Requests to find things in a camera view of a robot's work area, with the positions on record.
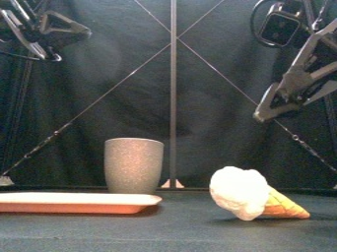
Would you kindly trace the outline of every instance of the black fabric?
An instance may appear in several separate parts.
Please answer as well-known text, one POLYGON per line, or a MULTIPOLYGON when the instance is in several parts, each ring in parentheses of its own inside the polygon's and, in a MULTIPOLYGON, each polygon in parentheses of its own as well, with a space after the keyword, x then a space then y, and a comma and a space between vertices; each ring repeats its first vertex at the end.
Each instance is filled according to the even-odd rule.
MULTIPOLYGON (((3 169, 76 119, 12 170, 19 184, 104 185, 104 141, 116 137, 162 141, 162 182, 170 177, 171 7, 164 0, 136 2, 51 2, 49 9, 88 27, 92 37, 61 50, 60 63, 27 69, 20 127, 3 169)), ((278 123, 253 119, 266 88, 297 54, 254 40, 255 2, 178 1, 176 177, 187 187, 207 187, 214 171, 235 165, 258 169, 275 187, 332 188, 336 175, 291 134, 278 123)), ((336 165, 324 101, 279 122, 336 165)))

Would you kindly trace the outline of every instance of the vertical pole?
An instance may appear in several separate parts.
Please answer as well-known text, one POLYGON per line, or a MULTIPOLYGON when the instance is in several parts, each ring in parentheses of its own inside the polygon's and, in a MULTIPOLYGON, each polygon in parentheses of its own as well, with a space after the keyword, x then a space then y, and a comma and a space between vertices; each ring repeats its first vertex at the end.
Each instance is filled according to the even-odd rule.
POLYGON ((176 188, 176 0, 171 0, 170 188, 176 188))

